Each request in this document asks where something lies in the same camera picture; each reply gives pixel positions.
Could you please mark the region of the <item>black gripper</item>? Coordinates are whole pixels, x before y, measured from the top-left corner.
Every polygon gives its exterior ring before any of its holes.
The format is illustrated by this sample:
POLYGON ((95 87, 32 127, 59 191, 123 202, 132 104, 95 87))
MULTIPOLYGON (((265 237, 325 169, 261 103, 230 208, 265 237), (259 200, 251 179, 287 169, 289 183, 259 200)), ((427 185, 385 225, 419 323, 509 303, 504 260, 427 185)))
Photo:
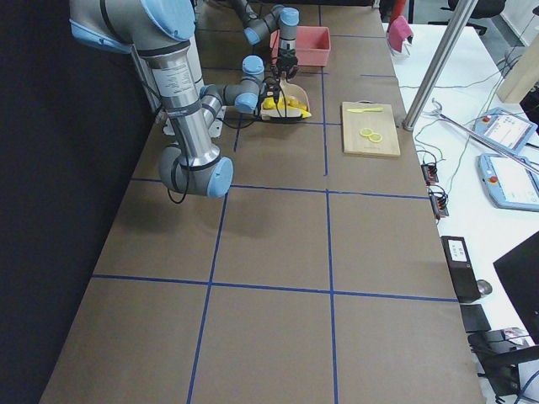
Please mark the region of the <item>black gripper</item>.
POLYGON ((296 50, 279 49, 275 64, 277 66, 277 70, 275 72, 275 80, 277 82, 280 82, 286 78, 286 72, 288 72, 288 80, 293 79, 298 72, 296 50))
POLYGON ((275 104, 279 103, 280 100, 280 80, 275 79, 274 77, 266 77, 264 79, 264 99, 271 98, 275 104))

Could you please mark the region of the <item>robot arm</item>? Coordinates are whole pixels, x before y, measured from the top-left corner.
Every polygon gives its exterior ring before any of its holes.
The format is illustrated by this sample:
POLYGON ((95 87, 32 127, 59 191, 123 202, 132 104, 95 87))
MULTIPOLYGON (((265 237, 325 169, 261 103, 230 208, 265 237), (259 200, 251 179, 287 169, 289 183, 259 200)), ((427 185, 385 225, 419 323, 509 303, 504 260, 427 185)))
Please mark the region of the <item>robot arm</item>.
POLYGON ((228 1, 242 22, 243 33, 250 45, 257 45, 261 40, 279 32, 276 61, 272 62, 272 72, 278 78, 291 80, 298 71, 296 55, 296 35, 300 13, 296 8, 275 5, 268 14, 260 17, 248 1, 228 1))
POLYGON ((197 88, 188 58, 195 11, 188 1, 71 1, 72 35, 81 43, 119 53, 135 50, 148 64, 176 142, 159 163, 163 184, 179 194, 221 198, 231 184, 232 161, 221 154, 210 127, 223 106, 256 111, 264 91, 264 62, 243 59, 238 84, 197 88))

